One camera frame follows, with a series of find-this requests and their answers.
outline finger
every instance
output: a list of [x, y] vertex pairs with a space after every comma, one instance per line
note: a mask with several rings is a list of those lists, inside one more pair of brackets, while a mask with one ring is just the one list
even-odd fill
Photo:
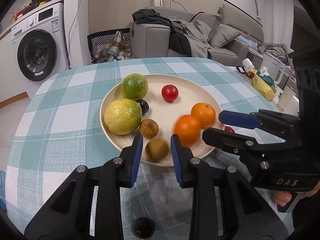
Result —
[[291, 200], [291, 193], [288, 191], [275, 191], [275, 198], [281, 200], [284, 203], [287, 203]]
[[277, 197], [275, 197], [275, 202], [282, 207], [284, 207], [287, 204], [286, 202], [281, 201]]
[[313, 196], [314, 194], [316, 194], [318, 192], [318, 189], [314, 189], [314, 190], [311, 190], [309, 192], [305, 192], [303, 195], [302, 195], [302, 198], [305, 198], [305, 197], [311, 197]]

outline tangerine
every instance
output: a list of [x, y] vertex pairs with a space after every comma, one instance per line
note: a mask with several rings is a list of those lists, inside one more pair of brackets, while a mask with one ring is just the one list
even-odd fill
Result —
[[201, 122], [201, 128], [207, 128], [216, 120], [215, 109], [206, 103], [197, 103], [191, 109], [191, 115], [197, 117]]
[[190, 114], [181, 116], [173, 129], [174, 134], [178, 134], [180, 143], [184, 147], [190, 147], [200, 138], [201, 122]]

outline bottle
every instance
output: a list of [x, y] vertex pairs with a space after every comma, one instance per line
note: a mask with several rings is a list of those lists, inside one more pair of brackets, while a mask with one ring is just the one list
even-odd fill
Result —
[[17, 20], [16, 15], [14, 14], [14, 12], [12, 13], [12, 17], [10, 19], [10, 24], [13, 24], [15, 21]]

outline blue and white tablecloth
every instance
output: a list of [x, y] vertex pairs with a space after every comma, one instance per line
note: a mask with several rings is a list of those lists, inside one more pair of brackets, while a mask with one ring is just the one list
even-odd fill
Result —
[[[78, 166], [101, 166], [119, 156], [104, 135], [99, 109], [104, 96], [130, 73], [170, 74], [191, 80], [210, 92], [222, 109], [250, 113], [274, 110], [250, 84], [229, 67], [203, 58], [145, 58], [78, 67], [44, 82], [31, 100], [16, 131], [9, 156], [5, 198], [8, 216], [24, 232], [36, 212]], [[261, 130], [235, 128], [259, 143], [281, 139]], [[205, 158], [211, 166], [235, 166], [247, 178], [238, 157], [216, 150]], [[276, 210], [268, 190], [257, 189]], [[94, 233], [95, 200], [91, 233]], [[141, 165], [135, 186], [121, 189], [125, 239], [133, 220], [147, 216], [156, 222], [153, 239], [188, 239], [192, 189], [180, 189], [172, 168]], [[293, 231], [291, 214], [278, 214]], [[221, 221], [219, 234], [222, 234]]]

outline round plate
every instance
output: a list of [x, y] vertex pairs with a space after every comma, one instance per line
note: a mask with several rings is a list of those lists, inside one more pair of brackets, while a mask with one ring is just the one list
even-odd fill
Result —
[[[148, 80], [149, 90], [147, 95], [143, 98], [149, 104], [149, 111], [142, 116], [142, 119], [152, 119], [156, 121], [159, 126], [159, 133], [157, 137], [161, 137], [167, 141], [170, 145], [170, 137], [172, 135], [173, 126], [177, 119], [184, 115], [190, 114], [191, 108], [196, 103], [210, 104], [216, 110], [216, 121], [212, 127], [217, 129], [224, 129], [224, 125], [218, 120], [219, 113], [222, 111], [220, 105], [213, 98], [213, 96], [207, 92], [204, 88], [184, 78], [171, 75], [151, 74], [144, 76]], [[179, 90], [178, 98], [168, 103], [164, 101], [161, 96], [161, 89], [168, 84], [175, 85]], [[122, 98], [121, 95], [121, 83], [112, 88], [105, 96], [100, 107], [100, 124], [106, 137], [110, 142], [119, 150], [132, 144], [134, 136], [139, 132], [139, 129], [135, 130], [131, 134], [116, 135], [111, 133], [104, 123], [104, 112], [107, 106], [116, 99]], [[141, 161], [157, 166], [170, 167], [173, 166], [171, 152], [167, 157], [159, 161], [159, 163], [153, 163], [150, 161], [145, 153], [145, 146], [149, 142], [149, 139], [143, 138], [143, 150], [141, 155]], [[214, 147], [206, 145], [202, 139], [196, 144], [190, 147], [194, 157], [203, 158], [207, 156]]]

